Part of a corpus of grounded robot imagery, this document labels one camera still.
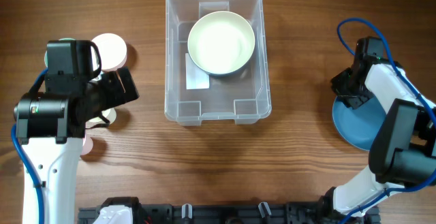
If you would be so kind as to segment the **pale green cup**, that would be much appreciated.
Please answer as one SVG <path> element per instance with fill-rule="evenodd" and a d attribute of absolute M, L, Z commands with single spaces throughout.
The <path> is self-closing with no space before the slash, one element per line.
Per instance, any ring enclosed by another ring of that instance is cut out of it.
<path fill-rule="evenodd" d="M 102 115 L 105 119 L 109 120 L 110 124 L 112 124 L 116 120 L 116 110 L 114 108 L 104 110 L 102 112 Z M 92 125 L 96 125 L 96 124 L 104 124 L 105 122 L 100 117 L 95 117 L 89 120 L 88 123 Z"/>

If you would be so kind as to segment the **pink white small bowl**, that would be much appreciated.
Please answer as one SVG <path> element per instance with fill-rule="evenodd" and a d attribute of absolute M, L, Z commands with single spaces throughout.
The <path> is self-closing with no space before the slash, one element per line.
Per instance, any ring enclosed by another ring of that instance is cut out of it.
<path fill-rule="evenodd" d="M 102 71 L 115 71 L 127 60 L 127 44 L 114 33 L 103 33 L 92 39 L 99 50 Z"/>

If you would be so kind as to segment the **dark blue bowl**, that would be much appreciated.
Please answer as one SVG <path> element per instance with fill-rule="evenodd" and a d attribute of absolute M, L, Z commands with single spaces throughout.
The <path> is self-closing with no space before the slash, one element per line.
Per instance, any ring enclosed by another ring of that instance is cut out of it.
<path fill-rule="evenodd" d="M 369 151 L 386 113 L 374 97 L 358 109 L 347 108 L 338 98 L 332 106 L 333 123 L 341 137 L 360 150 Z"/>
<path fill-rule="evenodd" d="M 194 64 L 208 75 L 216 76 L 216 77 L 224 77 L 224 76 L 231 76 L 233 74 L 237 74 L 241 72 L 248 66 L 249 61 L 224 62 L 222 60 L 219 61 L 206 60 L 203 62 L 194 61 Z"/>

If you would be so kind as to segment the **pink cup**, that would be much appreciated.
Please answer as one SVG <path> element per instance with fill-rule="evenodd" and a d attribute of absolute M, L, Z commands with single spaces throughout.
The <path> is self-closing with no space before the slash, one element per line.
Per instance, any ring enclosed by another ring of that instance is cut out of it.
<path fill-rule="evenodd" d="M 88 134 L 86 134 L 85 137 L 83 138 L 82 152 L 80 155 L 83 156 L 89 154 L 92 148 L 93 148 L 93 140 Z"/>

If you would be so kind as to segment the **mint green small bowl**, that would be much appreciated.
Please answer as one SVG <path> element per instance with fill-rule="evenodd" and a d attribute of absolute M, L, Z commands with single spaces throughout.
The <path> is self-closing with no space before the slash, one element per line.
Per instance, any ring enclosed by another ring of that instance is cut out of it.
<path fill-rule="evenodd" d="M 70 37 L 66 37 L 66 38 L 61 38 L 59 40 L 60 41 L 70 41 L 70 40 L 72 41 L 72 40 L 75 40 L 75 39 L 74 38 L 70 38 Z M 47 54 L 47 51 L 44 54 L 44 64 L 48 68 L 48 54 Z"/>

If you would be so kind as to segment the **cream large bowl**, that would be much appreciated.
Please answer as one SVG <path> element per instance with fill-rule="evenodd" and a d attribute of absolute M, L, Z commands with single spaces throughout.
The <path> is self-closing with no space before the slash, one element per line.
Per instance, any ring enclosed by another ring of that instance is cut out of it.
<path fill-rule="evenodd" d="M 249 61 L 255 49 L 250 23 L 234 12 L 217 11 L 199 19 L 187 40 L 192 61 Z"/>

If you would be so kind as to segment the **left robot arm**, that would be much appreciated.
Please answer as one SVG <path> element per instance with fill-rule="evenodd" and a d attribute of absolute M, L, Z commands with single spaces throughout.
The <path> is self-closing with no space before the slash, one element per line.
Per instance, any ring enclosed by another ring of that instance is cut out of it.
<path fill-rule="evenodd" d="M 139 97 L 126 67 L 102 73 L 90 40 L 51 40 L 48 67 L 14 108 L 11 137 L 24 165 L 23 223 L 73 223 L 86 123 Z"/>

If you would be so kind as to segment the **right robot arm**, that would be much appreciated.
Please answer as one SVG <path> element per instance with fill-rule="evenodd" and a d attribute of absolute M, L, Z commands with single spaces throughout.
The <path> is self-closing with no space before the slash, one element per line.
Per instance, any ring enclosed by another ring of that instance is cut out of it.
<path fill-rule="evenodd" d="M 398 193 L 435 185 L 435 103 L 415 89 L 402 66 L 389 61 L 382 39 L 357 41 L 354 62 L 331 79 L 338 108 L 354 112 L 364 124 L 336 120 L 346 140 L 367 134 L 367 166 L 317 204 L 317 217 L 346 223 Z"/>

